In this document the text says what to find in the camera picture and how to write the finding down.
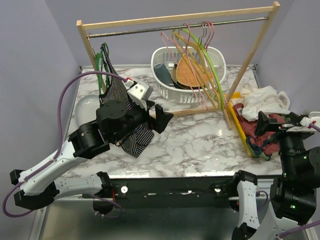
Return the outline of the white tank top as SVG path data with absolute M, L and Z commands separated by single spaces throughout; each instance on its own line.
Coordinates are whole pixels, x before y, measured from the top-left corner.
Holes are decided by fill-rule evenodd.
M 288 115 L 290 99 L 284 91 L 277 92 L 272 86 L 253 88 L 245 83 L 239 89 L 239 97 L 231 100 L 231 104 L 240 107 L 236 112 L 249 122 L 258 119 L 258 113 Z

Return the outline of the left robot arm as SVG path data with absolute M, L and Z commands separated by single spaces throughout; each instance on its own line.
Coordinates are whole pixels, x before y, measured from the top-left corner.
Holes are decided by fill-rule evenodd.
M 28 170 L 10 173 L 11 183 L 20 189 L 13 196 L 15 205 L 31 211 L 77 194 L 107 197 L 112 183 L 105 172 L 71 180 L 62 175 L 109 151 L 110 145 L 119 145 L 137 158 L 150 144 L 154 132 L 162 133 L 174 116 L 158 104 L 155 112 L 156 117 L 152 117 L 148 109 L 134 102 L 127 107 L 120 100 L 109 100 L 96 110 L 95 120 L 82 124 L 56 152 Z

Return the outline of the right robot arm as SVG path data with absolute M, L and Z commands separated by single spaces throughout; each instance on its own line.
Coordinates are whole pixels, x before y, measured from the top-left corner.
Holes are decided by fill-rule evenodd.
M 271 140 L 279 147 L 281 176 L 270 186 L 267 212 L 258 219 L 256 175 L 238 171 L 230 191 L 239 197 L 239 220 L 233 240 L 281 240 L 284 237 L 319 225 L 309 223 L 317 208 L 320 187 L 320 149 L 305 149 L 304 140 L 320 130 L 319 115 L 289 113 L 290 122 L 280 123 L 262 111 L 258 113 L 256 136 L 273 132 Z

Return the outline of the striped black tank top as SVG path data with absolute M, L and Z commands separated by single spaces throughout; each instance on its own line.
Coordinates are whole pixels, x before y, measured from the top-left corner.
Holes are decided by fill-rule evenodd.
M 102 58 L 101 66 L 104 67 L 106 72 L 116 75 L 117 72 L 110 61 L 109 48 L 106 43 L 101 45 L 100 54 Z M 134 102 L 130 100 L 123 81 L 116 77 L 109 78 L 107 76 L 105 82 L 107 84 L 107 89 L 104 94 L 100 95 L 102 102 L 105 104 L 110 100 L 119 100 L 125 103 L 128 111 L 131 110 L 134 106 Z M 151 130 L 145 127 L 144 124 L 139 124 L 139 126 L 130 130 L 129 133 L 126 133 L 119 142 L 124 152 L 137 158 L 150 144 L 153 137 L 154 133 Z

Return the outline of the light green hanger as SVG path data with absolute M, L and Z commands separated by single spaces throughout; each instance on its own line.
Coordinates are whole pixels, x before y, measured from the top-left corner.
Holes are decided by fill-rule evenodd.
M 218 98 L 220 100 L 220 102 L 219 102 L 220 109 L 223 110 L 227 106 L 227 104 L 226 104 L 226 101 L 225 101 L 225 97 L 223 95 L 220 79 L 218 77 L 217 71 L 216 71 L 216 69 L 214 67 L 214 64 L 213 64 L 212 60 L 209 57 L 207 49 L 200 43 L 200 40 L 193 33 L 191 33 L 189 30 L 183 29 L 182 31 L 184 31 L 185 33 L 190 35 L 190 37 L 193 39 L 193 42 L 191 42 L 191 43 L 192 44 L 196 43 L 196 45 L 201 49 L 203 55 L 205 56 L 205 59 L 207 60 L 208 65 L 210 67 L 210 70 L 212 72 L 212 75 L 214 77 L 214 81 L 215 81 L 214 85 L 216 86 L 216 89 L 217 89 L 217 92 L 218 92 Z

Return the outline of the dark green hanger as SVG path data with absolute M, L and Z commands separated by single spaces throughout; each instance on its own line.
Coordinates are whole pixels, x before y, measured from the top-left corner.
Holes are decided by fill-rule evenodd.
M 100 52 L 95 54 L 95 66 L 97 71 L 109 72 L 109 67 L 105 60 L 105 52 L 109 54 L 109 47 L 106 42 L 104 42 L 100 46 Z M 103 76 L 101 74 L 98 74 L 97 80 L 98 80 L 98 91 L 99 91 L 99 94 L 101 95 L 106 91 L 107 87 L 109 86 L 110 77 L 106 76 L 105 79 L 103 79 Z

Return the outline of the maroon red garment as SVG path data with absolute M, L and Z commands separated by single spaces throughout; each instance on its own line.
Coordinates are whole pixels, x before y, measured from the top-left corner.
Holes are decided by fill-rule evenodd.
M 276 132 L 266 132 L 262 136 L 256 136 L 255 130 L 257 120 L 248 121 L 242 116 L 244 105 L 237 103 L 233 106 L 238 121 L 246 135 L 246 143 L 253 158 L 261 158 L 265 161 L 270 161 L 273 153 L 279 151 L 278 144 L 275 141 L 270 142 L 270 138 Z

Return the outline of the dark teal cup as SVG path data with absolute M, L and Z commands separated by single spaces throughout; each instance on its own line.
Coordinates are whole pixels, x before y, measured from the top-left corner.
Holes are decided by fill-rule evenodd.
M 162 82 L 166 86 L 170 86 L 170 84 L 172 84 L 173 80 L 171 74 L 163 63 L 158 63 L 154 65 L 153 70 L 155 76 L 158 78 L 160 82 Z

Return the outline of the dark bowl in basket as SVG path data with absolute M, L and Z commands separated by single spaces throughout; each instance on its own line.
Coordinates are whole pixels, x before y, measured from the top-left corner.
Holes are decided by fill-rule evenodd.
M 192 88 L 198 89 L 198 84 L 195 79 L 193 72 L 187 65 L 182 66 L 183 73 L 178 68 L 177 64 L 174 64 L 174 67 L 171 70 L 171 78 L 174 84 L 177 84 L 176 88 L 181 88 L 185 90 L 191 90 Z

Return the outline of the yellow plastic bin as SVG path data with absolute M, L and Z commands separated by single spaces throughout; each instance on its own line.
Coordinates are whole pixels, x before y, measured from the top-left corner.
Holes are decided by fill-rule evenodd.
M 231 118 L 232 118 L 233 123 L 234 123 L 234 125 L 235 125 L 235 128 L 236 128 L 236 130 L 237 130 L 237 132 L 238 132 L 238 134 L 239 134 L 239 137 L 240 137 L 241 142 L 242 142 L 242 144 L 243 144 L 243 146 L 244 146 L 244 149 L 245 149 L 247 155 L 251 158 L 251 157 L 252 157 L 252 154 L 251 154 L 251 152 L 250 152 L 250 150 L 249 150 L 249 147 L 248 147 L 248 145 L 247 145 L 247 143 L 246 143 L 247 136 L 245 135 L 245 133 L 244 133 L 244 131 L 243 131 L 243 129 L 242 129 L 242 126 L 241 126 L 241 124 L 240 124 L 240 122 L 239 122 L 239 120 L 238 120 L 238 118 L 237 118 L 237 115 L 236 115 L 236 113 L 235 113 L 235 111 L 234 111 L 234 109 L 233 109 L 233 105 L 234 105 L 234 104 L 233 104 L 233 102 L 232 102 L 232 99 L 241 99 L 240 93 L 239 93 L 239 92 L 235 92 L 235 93 L 232 95 L 231 100 L 229 101 L 229 103 L 228 103 L 228 105 L 227 105 L 227 110 L 228 110 L 228 112 L 229 112 L 230 115 L 231 115 Z

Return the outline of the white plastic laundry basket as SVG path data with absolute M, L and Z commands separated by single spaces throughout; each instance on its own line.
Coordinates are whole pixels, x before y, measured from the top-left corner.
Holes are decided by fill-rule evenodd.
M 167 86 L 159 81 L 154 72 L 154 65 L 164 64 L 169 72 L 174 67 L 175 61 L 180 60 L 181 55 L 178 50 L 171 46 L 170 50 L 172 54 L 168 52 L 166 47 L 160 47 L 156 49 L 151 56 L 151 72 L 155 79 L 156 89 L 159 94 L 167 101 L 174 101 L 177 104 L 192 105 L 197 104 L 198 100 L 201 99 L 201 95 L 195 96 L 192 90 L 178 89 L 175 87 Z M 207 53 L 214 63 L 217 75 L 222 83 L 226 78 L 227 66 L 223 54 L 214 47 L 208 47 Z

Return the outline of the white oval plate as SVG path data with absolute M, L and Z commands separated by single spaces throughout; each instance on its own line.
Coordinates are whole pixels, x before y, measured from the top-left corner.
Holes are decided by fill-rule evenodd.
M 77 127 L 96 120 L 96 110 L 100 107 L 98 95 L 82 97 L 75 106 L 75 123 Z

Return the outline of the metal hanging rod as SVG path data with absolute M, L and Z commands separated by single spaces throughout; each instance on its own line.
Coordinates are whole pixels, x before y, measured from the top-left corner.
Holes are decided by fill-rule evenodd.
M 261 22 L 261 21 L 267 21 L 268 19 L 269 19 L 268 17 L 256 17 L 256 18 L 247 18 L 247 19 L 239 19 L 239 20 L 219 21 L 219 22 L 213 22 L 212 24 L 214 26 L 232 25 L 232 24 L 240 24 L 240 23 Z M 89 33 L 87 37 L 89 39 L 94 39 L 94 38 L 134 35 L 134 34 L 162 32 L 162 31 L 171 31 L 171 30 L 182 30 L 186 28 L 187 28 L 186 25 L 176 25 L 176 26 L 155 27 L 155 28 L 145 28 L 145 29 L 136 29 L 136 30 L 95 33 L 95 34 Z

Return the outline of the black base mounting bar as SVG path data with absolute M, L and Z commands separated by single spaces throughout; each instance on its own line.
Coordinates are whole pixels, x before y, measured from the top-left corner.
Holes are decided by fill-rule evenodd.
M 115 200 L 124 209 L 226 207 L 238 197 L 234 176 L 114 178 L 94 195 Z

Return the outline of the wooden clothes rack frame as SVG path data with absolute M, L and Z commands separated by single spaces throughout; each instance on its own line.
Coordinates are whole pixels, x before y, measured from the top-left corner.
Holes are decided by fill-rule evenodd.
M 98 22 L 98 23 L 88 23 L 84 24 L 81 20 L 76 22 L 77 29 L 79 31 L 80 37 L 84 44 L 84 47 L 87 51 L 89 59 L 92 63 L 92 66 L 95 67 L 94 61 L 94 49 L 91 47 L 90 38 L 87 37 L 87 30 L 97 30 L 97 29 L 107 29 L 113 27 L 125 27 L 125 26 L 135 26 L 135 25 L 145 25 L 145 24 L 154 24 L 154 23 L 166 23 L 166 22 L 174 22 L 174 21 L 182 21 L 182 20 L 200 20 L 214 17 L 227 17 L 227 16 L 238 16 L 238 15 L 249 15 L 249 14 L 261 14 L 268 13 L 266 17 L 268 20 L 264 21 L 262 24 L 259 33 L 247 55 L 245 60 L 242 63 L 242 66 L 227 94 L 224 96 L 225 103 L 227 106 L 224 107 L 223 110 L 215 109 L 215 111 L 222 111 L 224 120 L 229 130 L 232 129 L 231 120 L 227 113 L 228 103 L 236 91 L 237 86 L 240 83 L 247 67 L 249 66 L 251 60 L 253 59 L 256 51 L 258 50 L 264 36 L 266 35 L 272 21 L 274 20 L 279 8 L 280 3 L 278 1 L 274 1 L 271 6 L 264 7 L 252 7 L 252 8 L 242 8 L 242 9 L 232 9 L 232 10 L 221 10 L 221 11 L 212 11 L 212 12 L 200 12 L 200 13 L 189 13 L 189 14 L 181 14 L 181 15 L 168 15 L 168 16 L 159 16 L 159 17 L 147 17 L 147 18 L 139 18 L 139 19 L 129 19 L 129 20 L 118 20 L 118 21 L 109 21 L 109 22 Z M 187 28 L 183 28 L 189 30 L 191 32 L 191 25 L 187 25 Z M 203 27 L 201 23 L 194 25 L 194 27 Z M 176 29 L 172 31 L 181 32 L 183 29 Z

